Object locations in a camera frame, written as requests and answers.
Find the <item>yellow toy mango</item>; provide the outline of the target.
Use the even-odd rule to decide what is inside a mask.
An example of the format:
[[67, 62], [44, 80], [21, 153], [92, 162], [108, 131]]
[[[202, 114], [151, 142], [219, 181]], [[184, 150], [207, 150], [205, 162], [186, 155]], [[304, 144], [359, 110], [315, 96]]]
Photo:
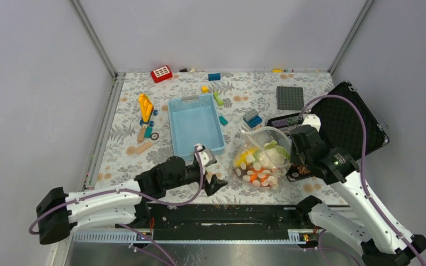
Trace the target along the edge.
[[258, 150], [257, 147], [250, 147], [248, 149], [243, 149], [241, 151], [238, 152], [238, 154], [236, 155], [235, 159], [234, 159], [234, 165], [236, 167], [241, 166], [242, 163], [244, 163], [245, 165], [248, 165], [252, 162], [254, 162], [255, 158], [254, 158], [254, 153]]

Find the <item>orange toy carrot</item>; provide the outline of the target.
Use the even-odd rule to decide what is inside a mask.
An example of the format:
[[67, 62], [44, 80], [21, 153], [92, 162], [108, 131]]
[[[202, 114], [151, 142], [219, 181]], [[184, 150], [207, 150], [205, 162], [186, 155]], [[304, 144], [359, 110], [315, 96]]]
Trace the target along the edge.
[[249, 170], [247, 170], [247, 176], [247, 182], [253, 183], [253, 181], [259, 181], [259, 183], [263, 183], [267, 181], [268, 178], [271, 176], [271, 171], [266, 168], [260, 168], [259, 170], [256, 170], [255, 168], [250, 168]]

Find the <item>clear polka dot zip bag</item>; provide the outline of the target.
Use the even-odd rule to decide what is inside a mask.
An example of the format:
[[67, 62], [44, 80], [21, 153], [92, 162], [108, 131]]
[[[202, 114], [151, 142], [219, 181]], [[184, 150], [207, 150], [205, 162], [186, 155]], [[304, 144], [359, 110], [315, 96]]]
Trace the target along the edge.
[[232, 161], [232, 172], [254, 188], [279, 189], [291, 168], [291, 139], [274, 127], [240, 132], [243, 145]]

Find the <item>toy cauliflower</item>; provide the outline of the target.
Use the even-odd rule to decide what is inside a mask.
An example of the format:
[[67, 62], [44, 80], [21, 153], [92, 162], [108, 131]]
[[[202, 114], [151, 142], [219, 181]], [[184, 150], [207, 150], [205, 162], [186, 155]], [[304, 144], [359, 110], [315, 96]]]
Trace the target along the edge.
[[280, 168], [289, 163], [290, 155], [277, 141], [272, 140], [255, 153], [255, 158], [265, 168]]

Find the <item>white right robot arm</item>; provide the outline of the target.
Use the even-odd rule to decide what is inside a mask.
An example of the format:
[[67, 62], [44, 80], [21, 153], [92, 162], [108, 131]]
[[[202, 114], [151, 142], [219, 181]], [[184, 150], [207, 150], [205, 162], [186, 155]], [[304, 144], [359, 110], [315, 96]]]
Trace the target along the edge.
[[426, 237], [413, 234], [390, 213], [366, 181], [352, 156], [331, 149], [319, 134], [316, 115], [299, 115], [291, 133], [291, 161], [329, 185], [351, 207], [356, 223], [315, 196], [297, 204], [296, 221], [303, 228], [318, 226], [351, 246], [365, 265], [409, 265], [426, 250]]

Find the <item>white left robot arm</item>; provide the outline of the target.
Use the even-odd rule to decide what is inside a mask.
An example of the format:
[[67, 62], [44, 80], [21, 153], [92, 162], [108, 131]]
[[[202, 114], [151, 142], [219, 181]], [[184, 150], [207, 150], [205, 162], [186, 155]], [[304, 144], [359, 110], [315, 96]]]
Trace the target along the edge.
[[[149, 202], [180, 207], [193, 202], [201, 191], [214, 195], [227, 181], [215, 174], [207, 177], [207, 167], [216, 163], [212, 151], [202, 144], [194, 146], [192, 164], [179, 156], [136, 175], [123, 183], [83, 192], [51, 189], [36, 207], [37, 218], [28, 232], [39, 237], [41, 245], [60, 242], [80, 229], [133, 224], [145, 227], [152, 221]], [[195, 194], [183, 202], [164, 201], [169, 190], [197, 183]]]

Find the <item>black poker chip case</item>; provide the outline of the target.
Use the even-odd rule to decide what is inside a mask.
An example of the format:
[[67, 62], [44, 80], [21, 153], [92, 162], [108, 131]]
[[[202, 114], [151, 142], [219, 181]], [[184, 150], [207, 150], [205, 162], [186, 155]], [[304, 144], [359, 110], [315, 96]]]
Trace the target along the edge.
[[[348, 99], [362, 115], [367, 132], [366, 155], [389, 143], [388, 135], [349, 81], [339, 83], [328, 95], [338, 95]], [[343, 148], [356, 161], [361, 159], [363, 140], [361, 122], [348, 103], [334, 98], [318, 100], [311, 108], [311, 114], [319, 117], [321, 121], [319, 134], [329, 147]], [[299, 112], [273, 117], [267, 121], [266, 125], [279, 129], [289, 137], [291, 130], [298, 126], [298, 115]], [[312, 175], [305, 167], [292, 165], [286, 177], [293, 182], [307, 179]]]

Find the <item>wooden block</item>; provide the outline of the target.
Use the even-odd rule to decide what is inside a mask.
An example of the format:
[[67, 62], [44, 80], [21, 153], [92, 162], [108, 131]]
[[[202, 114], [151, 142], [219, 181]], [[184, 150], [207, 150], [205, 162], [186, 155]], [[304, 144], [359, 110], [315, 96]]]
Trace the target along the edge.
[[153, 146], [153, 142], [152, 141], [146, 141], [143, 144], [141, 144], [140, 146], [138, 146], [135, 150], [135, 153], [137, 155], [141, 155], [142, 153], [144, 153], [146, 150], [148, 150], [149, 148], [151, 148]]

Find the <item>blue perforated plastic basket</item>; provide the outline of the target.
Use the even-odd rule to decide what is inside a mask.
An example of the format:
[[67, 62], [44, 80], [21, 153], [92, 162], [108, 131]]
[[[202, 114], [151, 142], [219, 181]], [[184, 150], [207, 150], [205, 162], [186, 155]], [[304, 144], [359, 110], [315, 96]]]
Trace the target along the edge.
[[226, 143], [211, 94], [169, 100], [168, 116], [175, 156], [191, 159], [198, 143], [210, 149], [215, 156], [224, 153]]

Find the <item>teal toy block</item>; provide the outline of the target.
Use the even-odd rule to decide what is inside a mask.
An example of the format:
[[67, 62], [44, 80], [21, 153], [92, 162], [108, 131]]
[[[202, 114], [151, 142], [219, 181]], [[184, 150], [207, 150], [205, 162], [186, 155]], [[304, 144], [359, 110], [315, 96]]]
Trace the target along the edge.
[[219, 122], [222, 126], [226, 126], [229, 123], [223, 116], [219, 116]]

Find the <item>yellow toy truck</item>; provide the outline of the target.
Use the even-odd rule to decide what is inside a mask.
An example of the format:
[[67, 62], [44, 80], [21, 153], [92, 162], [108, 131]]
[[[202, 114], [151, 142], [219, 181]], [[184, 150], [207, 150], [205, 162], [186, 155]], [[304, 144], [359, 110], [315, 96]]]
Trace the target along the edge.
[[153, 117], [158, 115], [158, 110], [154, 108], [153, 103], [146, 94], [140, 94], [138, 100], [141, 111], [140, 125], [143, 127], [153, 127], [155, 124]]

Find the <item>blue grey brick stack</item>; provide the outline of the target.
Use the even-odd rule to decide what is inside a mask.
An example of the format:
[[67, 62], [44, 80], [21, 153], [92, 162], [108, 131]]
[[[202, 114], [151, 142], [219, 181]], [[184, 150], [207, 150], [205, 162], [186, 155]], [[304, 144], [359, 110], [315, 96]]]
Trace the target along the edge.
[[242, 118], [246, 125], [251, 129], [254, 129], [262, 123], [262, 118], [258, 115], [258, 111], [256, 109], [246, 111]]

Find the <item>grey building baseplate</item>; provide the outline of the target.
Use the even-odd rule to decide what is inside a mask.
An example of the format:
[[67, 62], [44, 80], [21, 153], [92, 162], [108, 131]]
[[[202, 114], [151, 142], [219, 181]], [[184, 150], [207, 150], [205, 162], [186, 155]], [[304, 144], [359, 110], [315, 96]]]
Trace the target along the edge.
[[278, 110], [302, 110], [304, 107], [303, 88], [278, 86], [276, 102]]

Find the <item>green toy piece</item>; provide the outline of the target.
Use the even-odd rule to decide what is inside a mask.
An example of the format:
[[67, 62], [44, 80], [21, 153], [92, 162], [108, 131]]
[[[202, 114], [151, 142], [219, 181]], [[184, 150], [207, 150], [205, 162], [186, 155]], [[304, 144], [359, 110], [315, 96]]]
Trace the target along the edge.
[[216, 103], [219, 107], [224, 106], [224, 101], [222, 99], [220, 99], [218, 91], [214, 91], [213, 96], [214, 96], [214, 99], [215, 99], [215, 101], [216, 101]]

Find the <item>red white toy brick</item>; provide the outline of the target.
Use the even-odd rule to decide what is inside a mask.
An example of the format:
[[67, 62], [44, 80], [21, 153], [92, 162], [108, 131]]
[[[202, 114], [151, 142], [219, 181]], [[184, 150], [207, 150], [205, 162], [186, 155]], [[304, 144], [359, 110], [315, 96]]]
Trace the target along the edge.
[[161, 68], [151, 71], [150, 75], [154, 83], [160, 83], [164, 80], [168, 80], [173, 77], [173, 73], [168, 65], [162, 66]]

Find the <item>blue toy brick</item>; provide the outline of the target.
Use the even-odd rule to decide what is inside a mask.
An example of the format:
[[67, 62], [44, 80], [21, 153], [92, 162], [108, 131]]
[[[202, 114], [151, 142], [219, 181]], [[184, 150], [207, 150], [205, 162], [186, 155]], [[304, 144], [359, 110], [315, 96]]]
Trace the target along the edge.
[[220, 73], [210, 73], [207, 76], [208, 81], [217, 81], [221, 79], [221, 74]]

